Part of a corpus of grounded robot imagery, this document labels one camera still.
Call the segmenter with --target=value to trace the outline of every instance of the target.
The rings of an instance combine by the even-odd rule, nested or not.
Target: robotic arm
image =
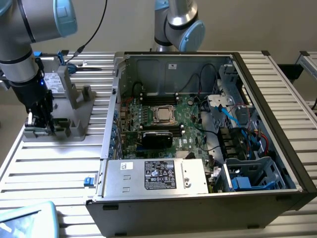
[[[153,51],[197,51],[204,36],[194,0],[156,0]]]
[[[0,0],[0,68],[29,122],[54,132],[52,92],[43,80],[43,65],[31,43],[66,37],[77,31],[71,0]]]

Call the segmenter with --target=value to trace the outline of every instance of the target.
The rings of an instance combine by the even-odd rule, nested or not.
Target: white sticker
[[[169,64],[168,64],[168,69],[177,69],[177,64],[175,64],[175,63],[169,63]]]
[[[48,89],[51,89],[52,93],[64,93],[63,84],[57,73],[45,73],[45,84]]]
[[[133,162],[121,163],[120,170],[132,170],[132,169],[133,169]]]

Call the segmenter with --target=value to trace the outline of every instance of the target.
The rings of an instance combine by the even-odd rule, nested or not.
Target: warning label
[[[64,93],[64,88],[57,73],[45,73],[44,81],[52,93]]]
[[[145,161],[144,187],[146,190],[175,189],[174,161]]]

